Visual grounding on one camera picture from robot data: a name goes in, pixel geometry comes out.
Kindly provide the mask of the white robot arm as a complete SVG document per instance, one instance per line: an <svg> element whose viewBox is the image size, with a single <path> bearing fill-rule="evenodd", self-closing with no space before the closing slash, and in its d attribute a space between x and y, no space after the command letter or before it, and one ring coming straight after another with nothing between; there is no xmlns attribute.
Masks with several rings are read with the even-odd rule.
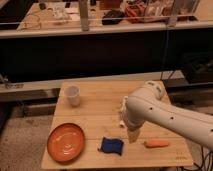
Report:
<svg viewBox="0 0 213 171"><path fill-rule="evenodd" d="M156 81L146 81L129 94L123 114L128 130L135 131L148 121L213 151L213 116L164 103L164 94Z"/></svg>

